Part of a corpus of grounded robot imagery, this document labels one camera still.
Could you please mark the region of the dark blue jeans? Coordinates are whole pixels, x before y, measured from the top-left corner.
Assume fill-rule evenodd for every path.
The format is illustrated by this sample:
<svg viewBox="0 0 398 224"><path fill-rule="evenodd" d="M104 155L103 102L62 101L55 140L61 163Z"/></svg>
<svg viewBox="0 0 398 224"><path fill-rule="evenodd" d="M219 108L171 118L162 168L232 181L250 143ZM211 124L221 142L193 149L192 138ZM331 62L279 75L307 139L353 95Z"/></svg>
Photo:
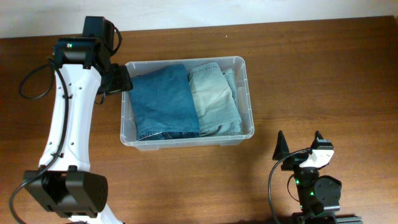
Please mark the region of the dark blue jeans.
<svg viewBox="0 0 398 224"><path fill-rule="evenodd" d="M197 138L200 125L184 65L131 78L129 99L138 141Z"/></svg>

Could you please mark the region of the light blue jeans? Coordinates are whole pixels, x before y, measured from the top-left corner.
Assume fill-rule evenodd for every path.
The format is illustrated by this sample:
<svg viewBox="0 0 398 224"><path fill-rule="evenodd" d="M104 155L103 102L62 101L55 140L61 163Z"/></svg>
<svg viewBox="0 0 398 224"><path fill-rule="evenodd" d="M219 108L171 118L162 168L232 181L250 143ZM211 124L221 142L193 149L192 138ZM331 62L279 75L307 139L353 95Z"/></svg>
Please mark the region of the light blue jeans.
<svg viewBox="0 0 398 224"><path fill-rule="evenodd" d="M234 69L220 69L215 63L193 68L188 82L197 112L200 136L232 136L242 133L242 119Z"/></svg>

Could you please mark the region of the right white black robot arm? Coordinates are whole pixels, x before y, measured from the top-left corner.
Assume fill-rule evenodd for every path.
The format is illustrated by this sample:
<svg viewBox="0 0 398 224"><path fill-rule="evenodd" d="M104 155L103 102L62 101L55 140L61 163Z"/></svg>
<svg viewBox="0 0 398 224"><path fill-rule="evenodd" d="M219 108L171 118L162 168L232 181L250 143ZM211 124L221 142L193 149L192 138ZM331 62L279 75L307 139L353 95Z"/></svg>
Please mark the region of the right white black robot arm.
<svg viewBox="0 0 398 224"><path fill-rule="evenodd" d="M290 152L282 131L278 132L277 144L272 159L276 164L268 178L267 196L273 219L279 223L272 202L272 176L280 167L292 171L301 211L292 214L293 223L336 223L335 212L340 210L342 183L329 175L321 176L319 170L326 167L334 155L331 141L324 139L319 131L310 147Z"/></svg>

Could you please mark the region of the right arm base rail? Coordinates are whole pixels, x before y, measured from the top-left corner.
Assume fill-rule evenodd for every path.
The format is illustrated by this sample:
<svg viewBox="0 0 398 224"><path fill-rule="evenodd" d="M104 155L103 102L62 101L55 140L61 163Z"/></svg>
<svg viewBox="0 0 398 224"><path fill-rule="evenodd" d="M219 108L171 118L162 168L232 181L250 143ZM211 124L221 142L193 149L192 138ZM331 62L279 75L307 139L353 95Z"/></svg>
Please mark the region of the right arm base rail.
<svg viewBox="0 0 398 224"><path fill-rule="evenodd" d="M363 224L361 217L336 217L336 224Z"/></svg>

